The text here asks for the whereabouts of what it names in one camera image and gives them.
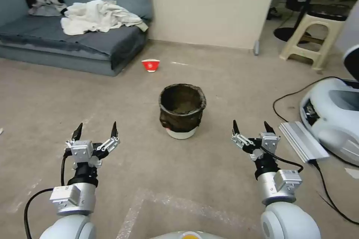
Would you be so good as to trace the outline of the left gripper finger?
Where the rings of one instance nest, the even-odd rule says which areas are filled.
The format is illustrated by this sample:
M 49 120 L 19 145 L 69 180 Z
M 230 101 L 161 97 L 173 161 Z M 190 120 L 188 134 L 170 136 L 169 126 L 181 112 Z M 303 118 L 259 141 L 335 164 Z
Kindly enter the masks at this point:
M 110 138 L 97 147 L 97 151 L 111 153 L 120 143 L 116 121 L 113 123 Z
M 72 138 L 69 141 L 66 141 L 68 147 L 71 147 L 75 141 L 80 140 L 82 134 L 82 128 L 83 128 L 83 123 L 80 123 L 80 125 L 74 130 L 72 134 Z

